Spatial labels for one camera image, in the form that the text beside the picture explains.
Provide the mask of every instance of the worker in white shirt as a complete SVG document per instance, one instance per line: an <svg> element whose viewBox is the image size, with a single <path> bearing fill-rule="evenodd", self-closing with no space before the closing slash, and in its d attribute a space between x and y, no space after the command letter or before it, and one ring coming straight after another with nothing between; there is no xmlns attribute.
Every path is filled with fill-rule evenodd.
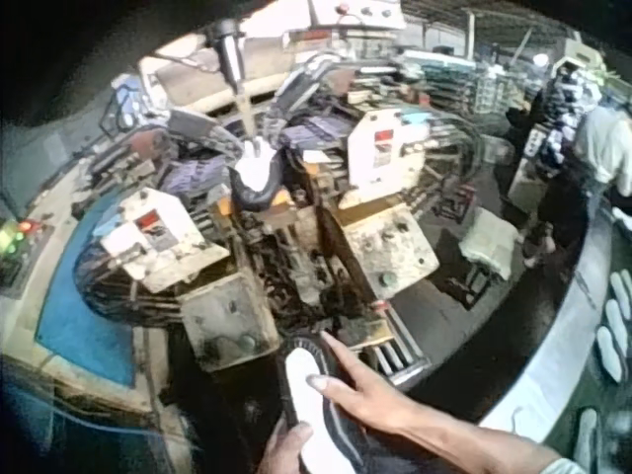
<svg viewBox="0 0 632 474"><path fill-rule="evenodd" d="M620 111L597 107L586 114L577 131L574 152L589 168L584 189L592 194L590 216L611 185L624 197L632 195L631 109L630 103Z"/></svg>

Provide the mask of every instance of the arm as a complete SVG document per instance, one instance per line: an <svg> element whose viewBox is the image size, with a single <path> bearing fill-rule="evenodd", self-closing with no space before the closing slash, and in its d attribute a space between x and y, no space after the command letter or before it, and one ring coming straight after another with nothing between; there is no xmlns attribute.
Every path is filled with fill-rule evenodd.
<svg viewBox="0 0 632 474"><path fill-rule="evenodd" d="M514 434L479 428L420 405L364 365L342 343L323 334L355 389L336 378L309 383L361 422L403 436L470 474L538 474L560 456Z"/></svg>

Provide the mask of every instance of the person's right hand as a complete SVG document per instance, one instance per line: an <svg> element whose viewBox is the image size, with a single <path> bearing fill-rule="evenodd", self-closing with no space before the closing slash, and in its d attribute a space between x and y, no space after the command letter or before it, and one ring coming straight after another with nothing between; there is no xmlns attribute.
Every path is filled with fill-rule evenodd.
<svg viewBox="0 0 632 474"><path fill-rule="evenodd" d="M307 382L365 425L386 433L400 432L421 406L362 363L344 344L327 333L321 336L354 381L355 389L326 375L310 375Z"/></svg>

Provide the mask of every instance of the forearm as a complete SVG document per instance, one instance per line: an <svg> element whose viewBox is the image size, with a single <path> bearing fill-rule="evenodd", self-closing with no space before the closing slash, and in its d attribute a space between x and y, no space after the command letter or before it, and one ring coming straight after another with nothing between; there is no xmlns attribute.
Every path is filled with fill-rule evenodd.
<svg viewBox="0 0 632 474"><path fill-rule="evenodd" d="M538 474L560 456L514 434L479 428L417 405L400 435L469 474Z"/></svg>

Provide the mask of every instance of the cable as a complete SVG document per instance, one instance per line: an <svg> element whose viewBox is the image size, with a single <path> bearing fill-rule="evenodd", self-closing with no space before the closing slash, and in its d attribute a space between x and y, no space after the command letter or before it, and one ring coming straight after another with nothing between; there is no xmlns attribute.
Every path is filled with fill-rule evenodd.
<svg viewBox="0 0 632 474"><path fill-rule="evenodd" d="M155 437L160 437L160 438L167 438L167 439L171 439L173 441L179 442L180 444L187 445L190 449L201 451L201 448L199 446L196 446L195 444L191 443L188 439L182 436L176 436L173 434L163 434L163 433L159 433L159 432L155 432L155 431L147 430L143 428L108 427L106 425L99 425L97 423L87 422L85 420L81 420L80 418L75 417L74 415L70 415L69 413L64 412L63 410L55 407L51 403L45 402L39 399L38 397L36 397L35 395L31 395L30 393L24 390L21 390L21 392L22 392L21 393L22 396L28 398L32 402L38 403L41 406L45 406L49 408L50 410L52 410L57 415L59 415L60 417L63 417L66 420L70 420L71 422L74 422L77 425L81 425L85 428L90 428L92 430L97 430L100 432L114 433L118 435L140 435L140 436L155 436Z"/></svg>

